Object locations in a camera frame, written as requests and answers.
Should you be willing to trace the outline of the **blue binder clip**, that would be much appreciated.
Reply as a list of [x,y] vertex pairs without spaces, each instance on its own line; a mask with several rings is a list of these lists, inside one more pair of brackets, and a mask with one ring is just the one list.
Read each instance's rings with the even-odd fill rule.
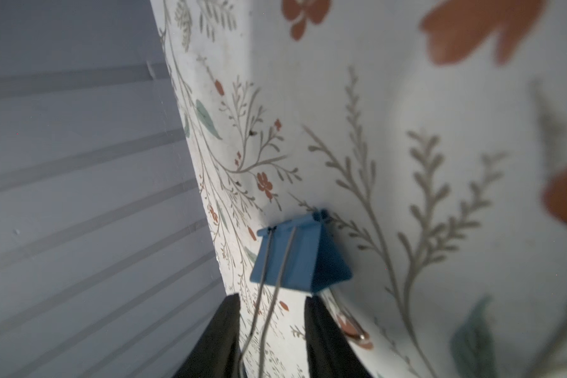
[[[254,302],[250,329],[239,355],[239,377],[246,375],[245,354],[257,332],[265,287],[270,286],[273,292],[258,341],[258,376],[264,374],[268,329],[280,290],[302,292],[306,298],[317,296],[327,307],[320,296],[322,291],[353,277],[327,230],[328,221],[329,213],[323,209],[258,231],[262,241],[250,274],[250,282],[258,285],[258,297]],[[365,337],[362,331],[352,335],[339,329],[348,343],[352,339],[363,340]]]

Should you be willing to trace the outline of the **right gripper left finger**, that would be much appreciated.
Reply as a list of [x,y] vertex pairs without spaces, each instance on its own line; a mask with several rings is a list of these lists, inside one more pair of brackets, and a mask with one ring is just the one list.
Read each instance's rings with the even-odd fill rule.
[[173,377],[239,377],[239,312],[239,295],[225,297],[194,349]]

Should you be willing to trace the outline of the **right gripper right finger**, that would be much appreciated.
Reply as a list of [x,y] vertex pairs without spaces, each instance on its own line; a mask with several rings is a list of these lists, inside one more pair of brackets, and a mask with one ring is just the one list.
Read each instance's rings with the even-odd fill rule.
[[372,378],[319,297],[306,298],[304,317],[311,378]]

